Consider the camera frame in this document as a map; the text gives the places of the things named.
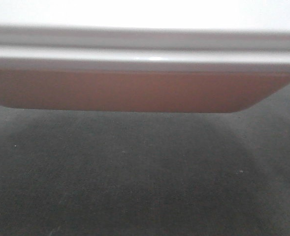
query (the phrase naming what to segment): gray cloth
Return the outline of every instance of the gray cloth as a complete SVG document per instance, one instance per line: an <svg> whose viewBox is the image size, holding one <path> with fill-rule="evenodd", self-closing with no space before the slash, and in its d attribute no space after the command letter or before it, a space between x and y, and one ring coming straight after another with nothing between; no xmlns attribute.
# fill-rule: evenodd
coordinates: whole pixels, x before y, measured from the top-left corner
<svg viewBox="0 0 290 236"><path fill-rule="evenodd" d="M0 107L0 236L290 236L290 85L233 114Z"/></svg>

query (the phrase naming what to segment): dark fabric surface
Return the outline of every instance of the dark fabric surface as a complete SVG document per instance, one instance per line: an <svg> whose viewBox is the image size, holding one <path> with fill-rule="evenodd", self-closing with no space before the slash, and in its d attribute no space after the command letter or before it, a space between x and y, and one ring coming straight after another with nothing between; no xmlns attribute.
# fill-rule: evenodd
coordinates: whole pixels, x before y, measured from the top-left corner
<svg viewBox="0 0 290 236"><path fill-rule="evenodd" d="M233 114L0 107L0 236L290 236L290 85Z"/></svg>

